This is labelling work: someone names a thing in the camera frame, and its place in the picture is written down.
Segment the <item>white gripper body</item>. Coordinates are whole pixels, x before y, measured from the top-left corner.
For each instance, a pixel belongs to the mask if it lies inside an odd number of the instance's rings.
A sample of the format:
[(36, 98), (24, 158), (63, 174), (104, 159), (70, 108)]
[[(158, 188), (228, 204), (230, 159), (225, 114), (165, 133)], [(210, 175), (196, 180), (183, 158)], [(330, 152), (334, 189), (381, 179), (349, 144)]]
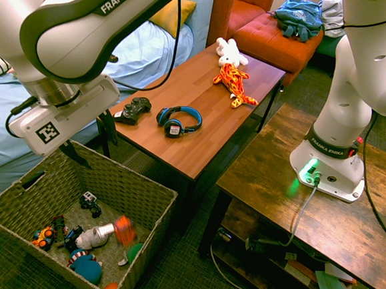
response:
[(14, 121), (10, 130), (40, 156), (54, 152), (119, 99), (114, 81), (105, 74), (78, 85), (79, 94), (62, 107), (36, 105)]

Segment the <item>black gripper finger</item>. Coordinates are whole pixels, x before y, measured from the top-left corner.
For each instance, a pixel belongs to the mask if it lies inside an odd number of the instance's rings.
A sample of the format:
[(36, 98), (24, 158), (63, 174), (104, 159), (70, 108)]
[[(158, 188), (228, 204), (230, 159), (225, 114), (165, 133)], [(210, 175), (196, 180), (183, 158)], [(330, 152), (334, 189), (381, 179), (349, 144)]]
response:
[(74, 162), (77, 162), (79, 165), (91, 169), (88, 161), (82, 158), (76, 151), (73, 144), (67, 140), (63, 144), (60, 145), (59, 149)]
[(99, 115), (99, 119), (103, 124), (105, 133), (107, 134), (108, 139), (111, 141), (113, 145), (118, 146), (117, 130), (116, 130), (115, 121), (113, 119), (111, 112), (108, 109), (106, 109), (103, 113)]

